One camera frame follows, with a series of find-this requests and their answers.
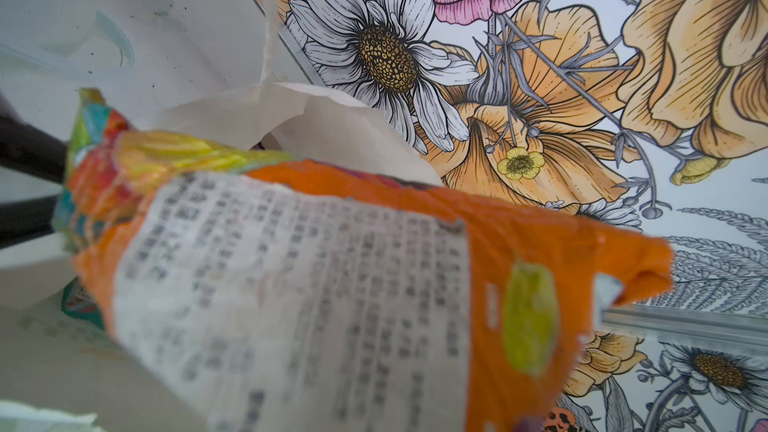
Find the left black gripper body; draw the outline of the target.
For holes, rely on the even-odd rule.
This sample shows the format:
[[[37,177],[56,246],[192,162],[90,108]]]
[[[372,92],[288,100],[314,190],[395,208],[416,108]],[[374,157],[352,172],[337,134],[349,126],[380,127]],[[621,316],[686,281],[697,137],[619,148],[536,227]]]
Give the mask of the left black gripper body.
[[[47,236],[65,172],[65,143],[1,99],[1,247]]]

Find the teal snack packet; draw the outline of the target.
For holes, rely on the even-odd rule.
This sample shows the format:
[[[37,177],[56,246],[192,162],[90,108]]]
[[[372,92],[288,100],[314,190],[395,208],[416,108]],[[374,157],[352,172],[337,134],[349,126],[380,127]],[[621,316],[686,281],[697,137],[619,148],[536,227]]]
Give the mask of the teal snack packet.
[[[61,310],[68,317],[88,322],[102,331],[105,330],[99,307],[79,279],[74,279],[64,287]]]

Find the white paper bag Love Life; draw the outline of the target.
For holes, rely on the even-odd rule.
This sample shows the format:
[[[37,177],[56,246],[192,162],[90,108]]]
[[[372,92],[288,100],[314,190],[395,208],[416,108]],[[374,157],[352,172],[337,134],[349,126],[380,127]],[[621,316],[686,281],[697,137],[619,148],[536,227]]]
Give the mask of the white paper bag Love Life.
[[[44,199],[42,221],[58,253],[1,271],[1,312],[37,287],[62,284],[76,259],[107,274],[102,314],[115,320],[116,369],[89,359],[70,339],[18,344],[1,331],[1,415],[8,430],[74,430],[92,423],[94,396],[108,412],[146,415],[153,431],[458,431],[464,425],[465,371],[436,342],[447,324],[436,313],[415,325],[413,357],[370,351],[352,326],[403,334],[418,302],[399,293],[371,297],[320,289],[341,275],[338,255],[378,288],[433,281],[424,246],[464,248],[445,222],[408,211],[439,189],[433,169],[384,123],[342,92],[308,84],[264,83],[157,114],[151,134],[201,139],[229,152],[275,128],[331,175],[312,197],[239,174],[184,173],[114,232],[118,248],[98,251],[84,220],[62,196]]]

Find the orange snack packet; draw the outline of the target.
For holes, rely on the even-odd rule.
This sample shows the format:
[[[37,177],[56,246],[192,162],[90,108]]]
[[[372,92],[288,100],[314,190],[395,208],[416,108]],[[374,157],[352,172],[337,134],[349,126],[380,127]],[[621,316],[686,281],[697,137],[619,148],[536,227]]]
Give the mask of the orange snack packet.
[[[108,334],[212,431],[527,431],[659,238],[278,151],[80,93],[53,218]]]

